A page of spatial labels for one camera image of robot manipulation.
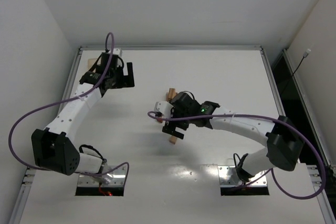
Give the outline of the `lone light wood cube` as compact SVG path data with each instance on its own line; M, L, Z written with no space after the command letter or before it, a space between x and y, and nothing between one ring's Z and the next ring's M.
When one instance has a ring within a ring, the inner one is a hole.
M177 137L175 137L175 136L171 136L171 137L169 138L169 142L170 142L171 144L176 144L176 142L177 142Z

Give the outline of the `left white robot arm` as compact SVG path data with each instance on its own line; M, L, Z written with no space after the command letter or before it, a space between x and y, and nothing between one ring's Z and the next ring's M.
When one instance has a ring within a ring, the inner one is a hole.
M81 77L72 100L56 118L32 136L35 164L65 175L86 173L99 175L106 159L101 154L86 154L74 145L76 132L90 109L110 89L135 86L133 65L121 58L121 50L102 52L92 67Z

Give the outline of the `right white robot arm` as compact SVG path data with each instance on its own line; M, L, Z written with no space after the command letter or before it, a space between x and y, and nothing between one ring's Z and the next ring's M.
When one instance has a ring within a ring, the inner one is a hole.
M249 138L263 148L244 154L235 168L238 179L249 182L263 170L279 168L288 172L295 169L304 142L290 130L293 125L286 116L277 121L238 116L218 103L198 103L185 92L178 93L170 101L159 101L155 112L166 118L164 133L183 139L177 128L187 130L190 124L211 130L228 131Z

